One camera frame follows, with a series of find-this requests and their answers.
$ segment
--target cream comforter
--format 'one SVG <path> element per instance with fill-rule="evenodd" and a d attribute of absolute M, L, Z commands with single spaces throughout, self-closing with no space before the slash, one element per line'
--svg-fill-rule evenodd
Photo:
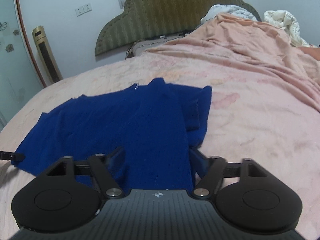
<path fill-rule="evenodd" d="M 320 62 L 292 48 L 283 30 L 266 23 L 219 14 L 183 39 L 51 85 L 3 129 L 0 150 L 15 151 L 42 112 L 70 98 L 147 84 L 155 77 L 211 85 L 201 151 L 230 162 L 256 160 L 301 197 L 298 232 L 309 240 L 320 235 Z M 0 239 L 18 230 L 11 200 L 32 179 L 0 161 Z"/>

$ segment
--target electrical outlet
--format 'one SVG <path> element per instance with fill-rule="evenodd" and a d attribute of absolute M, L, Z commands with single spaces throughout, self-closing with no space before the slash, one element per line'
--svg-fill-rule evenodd
<path fill-rule="evenodd" d="M 84 14 L 83 6 L 80 6 L 79 8 L 76 9 L 76 14 L 77 14 L 77 16 Z"/>
<path fill-rule="evenodd" d="M 87 3 L 83 6 L 84 12 L 92 11 L 91 3 Z"/>

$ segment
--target brown door trim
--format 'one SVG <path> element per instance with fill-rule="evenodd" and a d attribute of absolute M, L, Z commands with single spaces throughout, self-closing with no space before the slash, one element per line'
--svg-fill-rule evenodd
<path fill-rule="evenodd" d="M 32 49 L 31 49 L 31 46 L 30 46 L 30 43 L 29 43 L 29 40 L 28 40 L 28 37 L 27 37 L 27 33 L 26 33 L 26 30 L 24 28 L 24 24 L 23 24 L 23 20 L 22 20 L 22 14 L 21 14 L 21 9 L 20 9 L 20 2 L 19 0 L 16 0 L 16 4 L 17 4 L 17 10 L 18 10 L 18 16 L 19 16 L 19 21 L 20 21 L 20 26 L 21 26 L 21 30 L 22 30 L 22 34 L 23 34 L 23 37 L 24 37 L 24 40 L 26 42 L 26 45 L 27 45 L 27 48 L 28 48 L 28 51 L 29 51 L 29 54 L 30 54 L 30 57 L 31 57 L 31 60 L 32 60 L 32 63 L 33 65 L 35 66 L 35 69 L 36 69 L 36 72 L 39 76 L 39 79 L 43 85 L 43 87 L 47 87 L 45 81 L 44 81 L 44 78 L 39 70 L 39 67 L 38 67 L 38 64 L 36 62 L 36 59 L 33 55 L 33 52 L 32 52 Z"/>

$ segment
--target pink blanket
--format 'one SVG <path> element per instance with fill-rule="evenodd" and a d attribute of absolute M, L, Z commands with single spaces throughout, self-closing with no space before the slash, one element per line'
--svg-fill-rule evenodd
<path fill-rule="evenodd" d="M 292 48 L 284 31 L 266 23 L 220 14 L 187 37 L 140 57 L 62 80 L 15 115 L 0 133 L 0 149 L 14 151 L 41 112 L 70 98 L 147 84 L 155 77 L 211 85 L 201 151 L 230 162 L 256 160 L 302 199 L 298 232 L 308 240 L 320 235 L 320 62 Z M 10 203 L 32 178 L 0 161 L 0 239 L 18 230 Z"/>

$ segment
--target silver screw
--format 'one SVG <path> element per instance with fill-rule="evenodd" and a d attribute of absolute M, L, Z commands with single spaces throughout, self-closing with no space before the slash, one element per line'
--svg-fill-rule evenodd
<path fill-rule="evenodd" d="M 118 188 L 110 188 L 106 191 L 106 194 L 110 197 L 118 197 L 122 194 L 122 191 Z"/>
<path fill-rule="evenodd" d="M 197 188 L 193 191 L 193 194 L 195 194 L 198 197 L 205 197 L 209 195 L 209 193 L 209 190 L 207 190 L 206 188 Z"/>

